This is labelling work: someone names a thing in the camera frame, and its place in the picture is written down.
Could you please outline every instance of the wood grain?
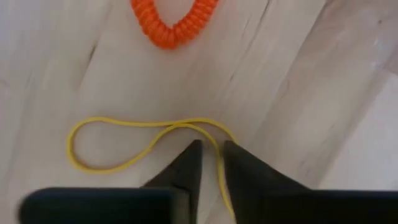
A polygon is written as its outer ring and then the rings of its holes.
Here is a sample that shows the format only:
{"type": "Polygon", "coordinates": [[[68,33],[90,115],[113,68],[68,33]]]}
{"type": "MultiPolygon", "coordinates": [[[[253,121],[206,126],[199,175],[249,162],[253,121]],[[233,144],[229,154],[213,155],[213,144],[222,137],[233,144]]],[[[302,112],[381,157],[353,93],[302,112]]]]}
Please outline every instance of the wood grain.
{"type": "Polygon", "coordinates": [[[394,52],[390,56],[385,69],[391,73],[398,74],[398,45],[395,47],[394,52]]]}
{"type": "MultiPolygon", "coordinates": [[[[14,223],[15,205],[21,197],[13,197],[8,191],[19,188],[11,181],[16,170],[24,174],[15,177],[21,180],[21,188],[31,186],[26,178],[30,169],[46,175],[45,169],[33,168],[30,162],[23,165],[17,162],[20,157],[29,160],[30,155],[24,154],[24,150],[37,156],[40,156],[39,148],[63,150],[52,144],[63,142],[65,132],[59,132],[58,128],[65,127],[68,104],[74,99],[86,72],[90,52],[110,6],[108,0],[10,0],[0,3],[2,223],[14,223]],[[49,124],[53,124],[51,129],[48,129],[49,124]],[[31,145],[31,141],[43,141],[43,144],[31,145]]],[[[45,159],[57,166],[57,158],[48,155],[45,159]]]]}
{"type": "MultiPolygon", "coordinates": [[[[64,144],[71,125],[87,116],[136,121],[209,117],[225,123],[247,145],[323,5],[319,0],[221,1],[202,35],[171,52],[147,40],[128,1],[113,1],[112,6],[107,1],[36,2],[44,15],[22,18],[37,21],[35,32],[26,34],[37,42],[27,39],[28,50],[22,45],[19,49],[30,55],[21,53],[6,63],[26,70],[26,80],[31,74],[24,92],[18,91],[24,101],[15,100],[21,108],[10,110],[21,115],[15,115],[17,136],[12,135],[8,146],[14,158],[6,180],[8,216],[21,197],[43,187],[140,186],[193,138],[200,138],[176,131],[125,172],[83,174],[67,162],[64,144]],[[40,50],[45,56],[35,58],[40,50]]],[[[164,12],[171,9],[159,7],[164,12]]],[[[22,23],[30,27],[27,21],[22,23]]],[[[78,136],[79,156],[95,166],[110,166],[141,150],[157,131],[93,124],[78,136]]],[[[199,223],[231,223],[219,203],[211,151],[204,163],[199,223]],[[214,209],[220,213],[210,214],[214,209]]]]}
{"type": "Polygon", "coordinates": [[[252,141],[257,156],[318,187],[374,98],[368,93],[384,82],[397,10],[397,1],[328,2],[252,141]]]}
{"type": "Polygon", "coordinates": [[[398,76],[387,77],[365,117],[325,174],[323,189],[397,190],[398,76]]]}

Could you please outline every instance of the yellow rope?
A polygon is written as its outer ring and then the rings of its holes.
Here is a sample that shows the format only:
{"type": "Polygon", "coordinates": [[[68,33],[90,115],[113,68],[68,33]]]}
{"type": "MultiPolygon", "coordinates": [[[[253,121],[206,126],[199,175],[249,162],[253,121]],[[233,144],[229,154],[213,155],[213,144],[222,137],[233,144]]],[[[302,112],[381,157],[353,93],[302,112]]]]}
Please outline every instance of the yellow rope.
{"type": "Polygon", "coordinates": [[[225,176],[224,176],[224,162],[223,158],[220,153],[220,147],[217,144],[216,140],[204,129],[199,128],[198,126],[192,124],[192,123],[207,123],[211,124],[213,126],[216,126],[217,128],[220,128],[223,130],[234,142],[236,142],[236,138],[233,136],[231,131],[227,129],[224,125],[213,121],[208,118],[191,118],[191,119],[182,119],[178,121],[165,121],[165,122],[131,122],[131,121],[120,121],[112,118],[105,118],[105,117],[91,117],[87,118],[83,121],[80,121],[77,123],[74,127],[72,127],[72,130],[69,132],[68,138],[67,138],[67,154],[69,161],[79,170],[82,170],[84,172],[89,172],[89,173],[94,173],[94,174],[108,174],[108,173],[113,173],[117,171],[121,171],[133,164],[135,164],[137,161],[142,159],[144,156],[146,156],[148,153],[151,152],[152,148],[155,146],[157,141],[166,135],[167,133],[173,131],[174,129],[177,128],[190,128],[194,129],[200,133],[202,133],[206,138],[210,140],[212,145],[214,146],[214,149],[216,151],[216,162],[217,162],[217,173],[218,173],[218,185],[220,187],[221,195],[223,197],[224,203],[226,208],[228,209],[229,213],[231,214],[232,218],[234,219],[234,210],[232,209],[231,202],[229,200],[228,194],[226,193],[225,189],[225,176]],[[132,159],[129,161],[118,165],[116,167],[112,167],[109,169],[99,169],[99,168],[93,168],[88,165],[83,164],[81,161],[79,161],[76,158],[76,155],[73,150],[73,140],[75,138],[76,132],[85,124],[91,123],[91,122],[105,122],[105,123],[111,123],[111,124],[117,124],[117,125],[122,125],[122,126],[130,126],[130,127],[163,127],[166,126],[164,130],[162,130],[160,133],[158,133],[155,138],[149,143],[149,145],[138,155],[134,156],[132,159]]]}

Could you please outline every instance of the black object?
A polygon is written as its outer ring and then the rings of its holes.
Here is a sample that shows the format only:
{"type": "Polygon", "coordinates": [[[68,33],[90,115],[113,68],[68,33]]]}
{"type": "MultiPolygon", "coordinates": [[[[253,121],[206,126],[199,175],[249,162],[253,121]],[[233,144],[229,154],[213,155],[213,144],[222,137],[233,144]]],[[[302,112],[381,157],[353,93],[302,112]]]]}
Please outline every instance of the black object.
{"type": "MultiPolygon", "coordinates": [[[[310,190],[226,141],[226,182],[236,222],[398,222],[397,192],[310,190]]],[[[19,220],[36,223],[196,223],[201,141],[195,140],[139,189],[45,189],[22,203],[19,220]]]]}

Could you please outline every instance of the coiled cord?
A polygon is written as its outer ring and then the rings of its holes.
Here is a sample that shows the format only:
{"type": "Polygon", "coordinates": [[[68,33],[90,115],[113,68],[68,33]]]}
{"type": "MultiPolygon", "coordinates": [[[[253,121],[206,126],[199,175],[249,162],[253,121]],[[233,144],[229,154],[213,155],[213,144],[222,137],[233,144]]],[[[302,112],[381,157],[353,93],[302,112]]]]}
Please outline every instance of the coiled cord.
{"type": "Polygon", "coordinates": [[[217,2],[218,0],[195,0],[188,14],[172,28],[159,17],[154,0],[131,0],[131,6],[142,31],[156,46],[175,49],[200,33],[210,20],[217,2]]]}

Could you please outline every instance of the wooden floor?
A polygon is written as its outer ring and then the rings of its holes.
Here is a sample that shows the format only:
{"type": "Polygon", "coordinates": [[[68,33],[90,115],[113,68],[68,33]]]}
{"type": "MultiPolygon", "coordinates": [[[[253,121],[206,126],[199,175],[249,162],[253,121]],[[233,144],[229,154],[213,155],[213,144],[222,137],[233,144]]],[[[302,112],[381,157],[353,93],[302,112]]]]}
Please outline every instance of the wooden floor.
{"type": "MultiPolygon", "coordinates": [[[[192,2],[156,0],[169,24],[192,2]]],[[[196,40],[168,51],[128,0],[0,1],[0,222],[15,223],[20,199],[44,187],[138,187],[201,138],[178,130],[128,170],[81,173],[65,137],[99,115],[212,118],[311,188],[398,189],[396,24],[396,0],[220,0],[196,40]]],[[[115,165],[159,130],[92,124],[78,155],[115,165]]],[[[209,147],[198,223],[232,222],[209,147]]]]}

